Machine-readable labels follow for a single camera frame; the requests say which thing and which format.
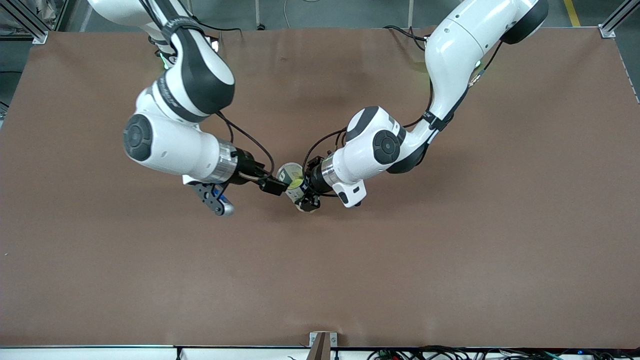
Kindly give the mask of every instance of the concrete floor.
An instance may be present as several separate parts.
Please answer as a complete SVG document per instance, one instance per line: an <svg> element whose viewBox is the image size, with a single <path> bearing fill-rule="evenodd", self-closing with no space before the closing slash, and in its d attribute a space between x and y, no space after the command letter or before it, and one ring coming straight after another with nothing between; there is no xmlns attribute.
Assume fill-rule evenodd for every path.
<svg viewBox="0 0 640 360"><path fill-rule="evenodd" d="M113 24L95 13L86 0L76 0L65 31L139 31ZM194 14L204 23L221 27L255 29L254 0L192 0ZM622 0L573 0L581 26L596 26ZM287 27L283 14L285 0L262 0L260 21L267 29ZM438 24L459 0L418 0L415 2L413 26L416 28ZM545 26L570 27L572 20L567 9L572 0L549 0L550 11ZM292 28L343 27L381 28L385 25L406 27L408 0L287 0L287 17ZM640 86L640 11L632 14L617 30L616 43L627 66L632 82ZM0 41L0 70L22 70L26 63L30 42ZM0 101L10 104L19 74L0 74Z"/></svg>

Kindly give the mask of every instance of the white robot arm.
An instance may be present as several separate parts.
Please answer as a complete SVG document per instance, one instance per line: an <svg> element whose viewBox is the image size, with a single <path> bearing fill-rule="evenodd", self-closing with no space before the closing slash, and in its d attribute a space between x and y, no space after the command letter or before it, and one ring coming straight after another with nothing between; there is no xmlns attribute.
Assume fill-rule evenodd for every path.
<svg viewBox="0 0 640 360"><path fill-rule="evenodd" d="M201 121L221 115L232 102L235 79L179 0L90 1L107 19L140 26L176 54L175 65L139 94L124 129L124 149L132 160L182 176L217 215L233 214L222 195L230 183L253 181L275 195L286 189L249 152L200 130Z"/></svg>
<svg viewBox="0 0 640 360"><path fill-rule="evenodd" d="M315 193L333 190L350 208L367 195L365 179L384 171L411 170L453 118L477 61L499 40L515 44L533 34L547 14L547 0L462 2L426 43L424 59L434 98L413 131L406 131L379 106L360 110L346 129L345 146L320 164L309 165L311 189Z"/></svg>

